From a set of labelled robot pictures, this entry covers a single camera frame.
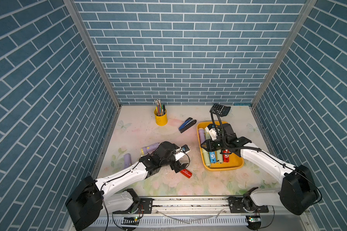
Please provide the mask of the small red flashlight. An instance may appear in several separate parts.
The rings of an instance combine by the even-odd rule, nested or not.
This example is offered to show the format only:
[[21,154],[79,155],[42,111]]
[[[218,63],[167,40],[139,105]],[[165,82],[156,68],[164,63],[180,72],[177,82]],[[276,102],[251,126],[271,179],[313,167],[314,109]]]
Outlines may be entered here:
[[187,169],[181,170],[180,173],[183,174],[188,179],[190,179],[192,177],[192,173],[189,170],[187,170]]

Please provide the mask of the blue white flashlight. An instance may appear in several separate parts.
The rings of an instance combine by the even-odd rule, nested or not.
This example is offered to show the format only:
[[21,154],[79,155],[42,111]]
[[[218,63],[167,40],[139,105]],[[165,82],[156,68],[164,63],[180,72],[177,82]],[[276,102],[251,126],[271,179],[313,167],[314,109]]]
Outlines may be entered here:
[[215,152],[209,152],[209,159],[210,159],[211,164],[216,163],[217,162],[216,153]]

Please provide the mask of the red flashlight white rim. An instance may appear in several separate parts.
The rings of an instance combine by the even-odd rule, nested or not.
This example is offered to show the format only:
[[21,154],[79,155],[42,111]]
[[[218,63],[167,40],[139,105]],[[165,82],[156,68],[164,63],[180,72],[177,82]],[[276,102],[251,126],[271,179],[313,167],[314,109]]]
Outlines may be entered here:
[[223,155],[223,162],[224,163],[229,163],[229,156],[231,152],[228,149],[222,150],[222,155]]

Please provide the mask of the green flashlight yellow button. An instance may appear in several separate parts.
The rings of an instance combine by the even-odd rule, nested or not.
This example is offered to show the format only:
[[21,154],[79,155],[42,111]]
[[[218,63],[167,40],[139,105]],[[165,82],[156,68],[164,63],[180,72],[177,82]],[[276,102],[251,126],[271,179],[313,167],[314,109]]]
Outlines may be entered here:
[[211,137],[211,135],[210,135],[210,133],[209,133],[209,129],[208,128],[205,128],[205,139],[206,140],[211,140],[212,139],[212,137]]

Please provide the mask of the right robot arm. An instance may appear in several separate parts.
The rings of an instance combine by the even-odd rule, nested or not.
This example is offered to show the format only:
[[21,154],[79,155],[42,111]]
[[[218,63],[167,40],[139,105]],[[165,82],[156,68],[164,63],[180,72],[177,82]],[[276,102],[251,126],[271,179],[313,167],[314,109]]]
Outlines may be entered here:
[[295,215],[301,215],[310,206],[322,200],[322,194],[315,185],[310,169],[304,165],[295,166],[284,162],[257,147],[246,137],[209,139],[200,144],[208,152],[228,150],[248,160],[281,185],[279,188],[261,189],[253,187],[243,195],[246,211],[254,212],[257,207],[285,207]]

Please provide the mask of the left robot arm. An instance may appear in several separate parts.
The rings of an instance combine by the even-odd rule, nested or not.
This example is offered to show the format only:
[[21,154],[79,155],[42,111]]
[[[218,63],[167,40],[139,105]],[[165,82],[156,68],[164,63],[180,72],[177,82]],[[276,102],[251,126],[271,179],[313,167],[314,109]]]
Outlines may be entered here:
[[180,159],[189,151],[187,145],[179,147],[164,141],[128,168],[104,178],[87,176],[81,180],[65,202],[75,230],[89,227],[100,214],[134,212],[139,207],[140,198],[129,186],[159,173],[165,166],[170,166],[176,173],[187,168],[188,164],[180,163]]

